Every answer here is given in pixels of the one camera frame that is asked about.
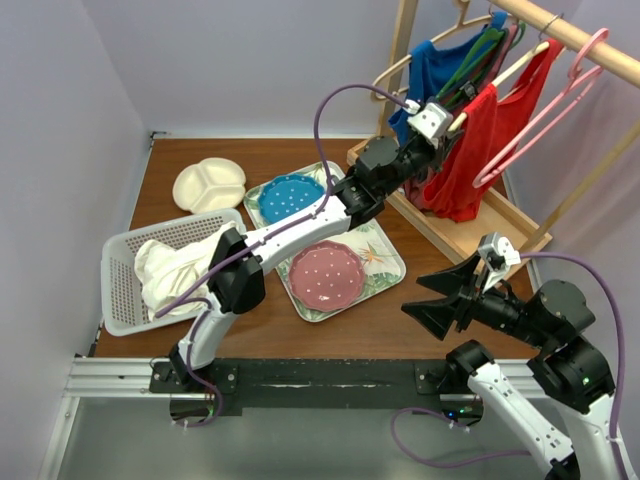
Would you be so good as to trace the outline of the red tank top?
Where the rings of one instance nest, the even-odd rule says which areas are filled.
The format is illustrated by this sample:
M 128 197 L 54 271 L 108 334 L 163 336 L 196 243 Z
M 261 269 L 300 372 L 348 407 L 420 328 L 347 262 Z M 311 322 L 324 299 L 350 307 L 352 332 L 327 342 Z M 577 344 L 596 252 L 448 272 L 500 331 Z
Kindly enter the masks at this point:
M 504 99 L 491 82 L 463 110 L 463 135 L 444 162 L 441 172 L 421 186 L 413 204 L 439 218 L 467 222 L 478 215 L 483 195 L 494 180 L 476 188 L 473 181 L 528 123 L 538 103 L 552 64 L 563 46 L 549 39 L 543 50 L 526 62 Z

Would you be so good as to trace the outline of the cream wooden hanger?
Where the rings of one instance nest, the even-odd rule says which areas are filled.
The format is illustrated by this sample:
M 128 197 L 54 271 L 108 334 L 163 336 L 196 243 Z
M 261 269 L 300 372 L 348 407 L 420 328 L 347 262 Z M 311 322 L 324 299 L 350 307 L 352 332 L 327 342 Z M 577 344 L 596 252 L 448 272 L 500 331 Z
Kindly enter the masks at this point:
M 527 51 L 523 56 L 518 58 L 513 64 L 511 64 L 506 70 L 501 72 L 492 82 L 491 84 L 498 88 L 504 81 L 506 81 L 510 76 L 512 76 L 515 72 L 521 69 L 523 66 L 528 64 L 535 56 L 544 52 L 549 48 L 549 42 L 543 41 L 536 45 L 531 50 Z M 461 128 L 465 120 L 467 119 L 468 114 L 465 111 L 462 111 L 457 118 L 452 122 L 452 124 L 447 129 L 448 133 L 453 133 Z

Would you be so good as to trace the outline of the pink plastic hanger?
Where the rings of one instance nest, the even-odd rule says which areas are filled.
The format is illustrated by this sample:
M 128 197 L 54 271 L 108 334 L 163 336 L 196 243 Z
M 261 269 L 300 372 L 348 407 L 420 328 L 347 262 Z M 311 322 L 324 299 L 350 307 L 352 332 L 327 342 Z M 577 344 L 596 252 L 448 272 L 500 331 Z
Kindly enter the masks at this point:
M 567 72 L 568 82 L 542 110 L 538 112 L 512 139 L 507 143 L 476 175 L 472 182 L 475 189 L 480 189 L 490 183 L 495 177 L 501 175 L 511 164 L 516 162 L 527 150 L 537 143 L 546 133 L 552 130 L 583 98 L 591 91 L 596 81 L 604 72 L 601 66 L 595 66 L 586 73 L 581 67 L 582 60 L 599 43 L 604 42 L 609 37 L 608 28 L 600 28 L 587 41 L 587 43 L 576 54 Z M 576 89 L 583 86 L 584 89 L 553 119 L 551 119 L 535 136 L 531 137 L 527 143 L 519 147 L 519 143 L 531 134 L 556 107 L 560 106 L 564 100 Z

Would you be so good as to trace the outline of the white tank top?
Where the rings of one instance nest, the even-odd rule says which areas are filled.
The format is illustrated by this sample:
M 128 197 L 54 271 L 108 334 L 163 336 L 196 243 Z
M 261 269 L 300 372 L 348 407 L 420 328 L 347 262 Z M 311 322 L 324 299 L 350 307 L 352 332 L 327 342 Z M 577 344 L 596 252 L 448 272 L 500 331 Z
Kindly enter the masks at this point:
M 146 241 L 134 258 L 134 272 L 142 284 L 141 296 L 151 322 L 208 270 L 224 232 L 237 228 L 236 221 L 223 224 L 205 239 L 174 249 L 157 240 Z

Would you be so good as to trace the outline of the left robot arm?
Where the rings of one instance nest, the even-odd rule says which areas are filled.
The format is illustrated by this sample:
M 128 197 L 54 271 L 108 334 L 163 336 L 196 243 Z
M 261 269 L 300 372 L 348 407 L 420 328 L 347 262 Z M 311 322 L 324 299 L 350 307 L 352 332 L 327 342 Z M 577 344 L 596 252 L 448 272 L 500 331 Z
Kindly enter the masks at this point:
M 345 176 L 310 206 L 246 234 L 226 230 L 208 272 L 171 304 L 204 307 L 168 355 L 173 382 L 185 392 L 200 390 L 230 326 L 264 300 L 268 273 L 301 250 L 374 219 L 404 182 L 440 169 L 458 138 L 456 133 L 433 139 L 415 133 L 400 146 L 392 137 L 375 137 Z

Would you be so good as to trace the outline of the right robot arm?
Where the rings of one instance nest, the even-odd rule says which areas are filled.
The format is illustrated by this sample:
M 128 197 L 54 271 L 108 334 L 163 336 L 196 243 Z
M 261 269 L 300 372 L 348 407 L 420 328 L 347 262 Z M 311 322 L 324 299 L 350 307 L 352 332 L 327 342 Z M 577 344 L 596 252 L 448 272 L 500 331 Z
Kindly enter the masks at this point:
M 418 278 L 438 300 L 409 302 L 402 311 L 434 337 L 478 321 L 537 350 L 527 366 L 560 413 L 559 431 L 511 383 L 489 351 L 470 340 L 446 357 L 445 379 L 494 410 L 548 479 L 632 479 L 618 427 L 617 390 L 605 356 L 583 335 L 596 320 L 582 291 L 564 280 L 544 283 L 527 301 L 499 289 L 521 261 L 510 246 L 482 246 L 447 270 Z

